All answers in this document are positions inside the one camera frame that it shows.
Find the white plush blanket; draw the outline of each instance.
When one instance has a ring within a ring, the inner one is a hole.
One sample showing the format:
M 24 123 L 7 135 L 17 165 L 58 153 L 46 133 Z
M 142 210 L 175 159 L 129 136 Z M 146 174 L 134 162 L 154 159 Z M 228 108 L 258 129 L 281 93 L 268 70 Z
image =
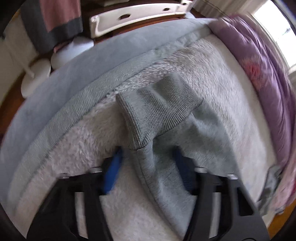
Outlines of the white plush blanket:
M 276 163 L 269 129 L 245 72 L 226 46 L 209 35 L 124 82 L 69 130 L 22 195 L 12 221 L 23 235 L 60 173 L 82 174 L 99 166 L 115 146 L 124 143 L 127 130 L 115 102 L 116 93 L 144 87 L 172 71 L 179 72 L 218 113 L 233 145 L 242 180 L 253 200 L 258 200 L 267 170 Z M 101 200 L 115 241 L 179 240 L 147 198 L 127 158 L 114 189 Z M 78 194 L 79 229 L 86 236 L 81 202 L 82 195 Z

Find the gray fabric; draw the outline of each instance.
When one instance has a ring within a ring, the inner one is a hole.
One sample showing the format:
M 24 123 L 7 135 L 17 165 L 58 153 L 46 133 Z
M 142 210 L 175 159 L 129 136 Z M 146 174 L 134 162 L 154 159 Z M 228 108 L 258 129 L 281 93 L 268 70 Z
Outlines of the gray fabric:
M 15 115 L 1 146 L 0 202 L 6 211 L 13 212 L 47 153 L 95 103 L 139 71 L 210 34 L 209 21 L 169 21 L 115 36 L 40 85 Z
M 129 156 L 149 198 L 183 237 L 195 197 L 183 187 L 172 147 L 213 174 L 239 175 L 228 135 L 205 100 L 176 74 L 116 96 L 129 129 Z
M 270 202 L 280 182 L 280 174 L 281 167 L 278 165 L 274 165 L 268 170 L 264 188 L 262 190 L 259 200 L 256 202 L 257 208 L 261 216 L 266 215 L 268 213 Z

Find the white round object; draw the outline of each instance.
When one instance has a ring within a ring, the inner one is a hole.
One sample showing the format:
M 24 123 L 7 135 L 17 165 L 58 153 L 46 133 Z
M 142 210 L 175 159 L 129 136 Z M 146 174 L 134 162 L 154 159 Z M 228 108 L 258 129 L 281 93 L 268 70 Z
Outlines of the white round object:
M 63 47 L 57 53 L 53 53 L 50 60 L 54 70 L 64 66 L 71 59 L 75 58 L 82 52 L 92 48 L 94 41 L 85 37 L 75 37 L 71 43 Z
M 50 61 L 45 58 L 38 60 L 30 69 L 35 76 L 32 78 L 30 75 L 26 74 L 23 78 L 20 89 L 24 98 L 33 94 L 35 89 L 49 77 L 51 71 Z

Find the white wall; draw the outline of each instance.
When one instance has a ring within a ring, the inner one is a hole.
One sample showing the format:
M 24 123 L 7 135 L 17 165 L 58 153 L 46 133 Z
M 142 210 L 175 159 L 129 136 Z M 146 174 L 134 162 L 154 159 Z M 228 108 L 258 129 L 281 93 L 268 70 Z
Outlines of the white wall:
M 25 31 L 20 16 L 8 24 L 5 35 L 5 41 L 8 41 L 14 46 L 14 49 L 24 63 L 29 64 L 37 56 L 37 52 Z M 21 73 L 22 67 L 8 52 L 3 40 L 0 40 L 0 105 L 10 87 Z

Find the window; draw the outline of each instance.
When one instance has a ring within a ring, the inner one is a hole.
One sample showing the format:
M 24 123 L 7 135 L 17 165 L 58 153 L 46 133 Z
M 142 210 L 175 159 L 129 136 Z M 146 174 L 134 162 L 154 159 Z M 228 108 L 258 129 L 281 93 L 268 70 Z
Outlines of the window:
M 296 36 L 276 5 L 268 0 L 254 13 L 254 17 L 277 43 L 289 67 L 295 65 Z

